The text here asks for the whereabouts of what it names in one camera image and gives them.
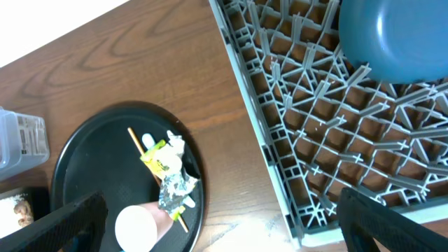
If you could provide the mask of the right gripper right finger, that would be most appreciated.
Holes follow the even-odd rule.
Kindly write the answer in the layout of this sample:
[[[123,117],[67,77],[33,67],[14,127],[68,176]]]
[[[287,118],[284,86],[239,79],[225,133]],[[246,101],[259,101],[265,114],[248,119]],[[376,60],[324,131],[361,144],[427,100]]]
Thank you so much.
[[[447,238],[351,188],[343,188],[337,217],[349,251],[446,251]]]

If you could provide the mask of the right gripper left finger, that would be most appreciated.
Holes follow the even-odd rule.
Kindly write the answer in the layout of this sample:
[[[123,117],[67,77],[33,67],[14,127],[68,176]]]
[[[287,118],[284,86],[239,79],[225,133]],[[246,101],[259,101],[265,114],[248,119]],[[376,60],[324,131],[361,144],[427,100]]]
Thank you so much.
[[[108,209],[102,192],[92,192],[1,239],[2,251],[98,251]]]

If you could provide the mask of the pink cup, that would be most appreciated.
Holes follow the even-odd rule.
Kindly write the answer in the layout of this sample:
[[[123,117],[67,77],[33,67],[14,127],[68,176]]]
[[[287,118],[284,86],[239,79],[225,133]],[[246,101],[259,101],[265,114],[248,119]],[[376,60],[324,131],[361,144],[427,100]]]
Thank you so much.
[[[149,252],[174,221],[157,202],[125,207],[115,220],[115,237],[125,252]]]

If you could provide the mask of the brown food scrap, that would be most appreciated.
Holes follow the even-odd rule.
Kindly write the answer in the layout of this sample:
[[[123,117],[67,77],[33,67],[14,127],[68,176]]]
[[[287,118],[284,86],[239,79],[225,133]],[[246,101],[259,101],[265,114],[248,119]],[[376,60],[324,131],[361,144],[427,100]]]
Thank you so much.
[[[18,202],[14,207],[14,213],[18,215],[18,224],[24,228],[34,222],[34,215],[30,203],[26,200]]]

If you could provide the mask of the dark blue plate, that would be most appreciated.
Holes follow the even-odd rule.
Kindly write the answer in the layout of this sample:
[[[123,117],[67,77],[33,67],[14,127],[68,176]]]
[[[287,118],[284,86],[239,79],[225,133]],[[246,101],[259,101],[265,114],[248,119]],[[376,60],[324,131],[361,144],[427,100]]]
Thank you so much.
[[[447,0],[343,0],[338,28],[350,64],[375,81],[447,76]]]

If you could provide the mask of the grey dishwasher rack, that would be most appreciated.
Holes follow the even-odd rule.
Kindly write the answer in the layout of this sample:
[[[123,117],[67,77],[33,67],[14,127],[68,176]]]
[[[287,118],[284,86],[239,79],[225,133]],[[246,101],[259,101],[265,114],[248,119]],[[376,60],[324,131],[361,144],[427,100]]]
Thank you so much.
[[[447,217],[447,80],[371,80],[342,51],[341,7],[211,2],[296,249],[342,241],[343,188],[417,223]]]

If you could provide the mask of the black rectangular tray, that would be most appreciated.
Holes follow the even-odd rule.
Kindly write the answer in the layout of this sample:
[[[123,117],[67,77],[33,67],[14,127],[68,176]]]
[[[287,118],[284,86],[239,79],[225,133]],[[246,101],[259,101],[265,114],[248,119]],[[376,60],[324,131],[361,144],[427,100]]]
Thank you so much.
[[[47,188],[20,187],[1,193],[1,238],[7,237],[50,213]]]

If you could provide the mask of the scattered rice grains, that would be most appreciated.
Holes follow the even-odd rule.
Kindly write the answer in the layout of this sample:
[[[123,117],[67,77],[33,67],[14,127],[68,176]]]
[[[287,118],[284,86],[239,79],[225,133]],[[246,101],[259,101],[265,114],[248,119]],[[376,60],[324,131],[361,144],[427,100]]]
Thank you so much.
[[[0,201],[1,215],[0,215],[0,238],[4,238],[22,227],[19,220],[22,218],[20,214],[15,213],[15,206],[23,200],[23,196],[14,195],[4,198]]]

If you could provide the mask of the round black serving tray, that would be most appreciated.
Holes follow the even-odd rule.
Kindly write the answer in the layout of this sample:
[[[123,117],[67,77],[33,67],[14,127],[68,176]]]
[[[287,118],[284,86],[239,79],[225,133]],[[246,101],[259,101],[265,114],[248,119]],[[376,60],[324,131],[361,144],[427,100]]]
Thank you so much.
[[[186,171],[202,176],[202,159],[188,130],[170,112],[143,101],[112,105],[86,120],[69,138],[55,165],[50,208],[56,210],[91,192],[101,191],[108,208],[101,251],[120,251],[115,222],[130,205],[155,202],[159,187],[140,161],[128,128],[138,137],[149,133],[156,140],[172,131],[183,137]]]

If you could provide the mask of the wooden chopstick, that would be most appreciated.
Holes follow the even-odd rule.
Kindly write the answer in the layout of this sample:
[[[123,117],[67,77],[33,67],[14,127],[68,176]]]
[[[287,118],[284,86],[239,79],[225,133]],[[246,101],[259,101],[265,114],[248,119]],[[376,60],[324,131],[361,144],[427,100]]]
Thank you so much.
[[[135,146],[137,147],[139,153],[141,155],[143,155],[145,153],[145,151],[144,151],[142,145],[140,144],[140,141],[137,138],[136,134],[134,133],[134,130],[131,127],[128,127],[127,131],[129,133],[129,135],[131,136],[131,138],[132,138]],[[157,183],[157,185],[160,186],[161,185],[161,180],[154,173],[151,173],[151,174],[153,175],[153,178],[155,179],[155,182]],[[181,224],[181,226],[182,226],[183,230],[185,231],[185,233],[189,233],[189,228],[188,228],[188,226],[187,226],[186,222],[184,221],[184,219],[183,219],[181,214],[178,215],[177,221]]]

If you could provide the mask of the green yellow wrapper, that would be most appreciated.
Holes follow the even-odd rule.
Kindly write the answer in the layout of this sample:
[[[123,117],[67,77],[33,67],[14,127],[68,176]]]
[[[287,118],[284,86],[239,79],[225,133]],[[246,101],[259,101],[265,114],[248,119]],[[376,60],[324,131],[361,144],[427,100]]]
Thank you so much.
[[[165,145],[166,141],[161,140],[144,152],[140,157],[140,160],[150,169],[151,173],[160,180],[164,179],[169,168],[164,166],[162,162],[158,160],[156,155],[163,147],[165,147]]]

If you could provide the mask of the crumpled foil wrapper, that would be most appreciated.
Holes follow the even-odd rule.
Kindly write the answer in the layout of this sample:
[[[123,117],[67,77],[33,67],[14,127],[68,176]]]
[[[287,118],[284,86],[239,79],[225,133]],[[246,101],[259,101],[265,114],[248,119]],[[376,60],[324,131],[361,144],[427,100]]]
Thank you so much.
[[[196,207],[190,193],[195,189],[198,181],[198,178],[184,171],[165,176],[160,186],[159,208],[166,211],[173,221],[177,221],[186,207]]]

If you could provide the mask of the clear plastic bin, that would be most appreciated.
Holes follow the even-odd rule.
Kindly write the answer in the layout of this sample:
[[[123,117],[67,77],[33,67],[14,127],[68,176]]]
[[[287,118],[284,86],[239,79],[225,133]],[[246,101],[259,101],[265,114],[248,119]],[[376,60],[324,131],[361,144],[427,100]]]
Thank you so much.
[[[1,108],[1,181],[48,160],[45,120]]]

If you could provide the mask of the light blue plastic spoon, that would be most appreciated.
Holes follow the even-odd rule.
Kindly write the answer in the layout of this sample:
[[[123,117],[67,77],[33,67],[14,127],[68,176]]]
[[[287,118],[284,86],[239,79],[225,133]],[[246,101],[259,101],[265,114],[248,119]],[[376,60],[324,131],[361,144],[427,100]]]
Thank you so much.
[[[155,141],[151,134],[146,133],[146,134],[144,134],[142,136],[142,142],[143,142],[143,145],[145,146],[146,151],[147,151],[149,148],[154,146],[158,141]],[[184,167],[184,164],[183,164],[183,166],[182,166],[182,168],[181,168],[179,173],[181,173],[181,172],[186,172],[187,173],[187,171],[186,171],[186,169]]]

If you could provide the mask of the crumpled white tissue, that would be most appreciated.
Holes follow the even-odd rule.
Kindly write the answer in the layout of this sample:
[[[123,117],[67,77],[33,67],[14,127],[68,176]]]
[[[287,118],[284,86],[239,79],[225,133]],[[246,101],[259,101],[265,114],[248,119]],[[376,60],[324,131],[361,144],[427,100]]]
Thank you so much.
[[[158,152],[158,160],[161,161],[165,174],[177,174],[180,172],[183,161],[185,141],[181,135],[175,135],[167,130],[168,143],[166,143]]]

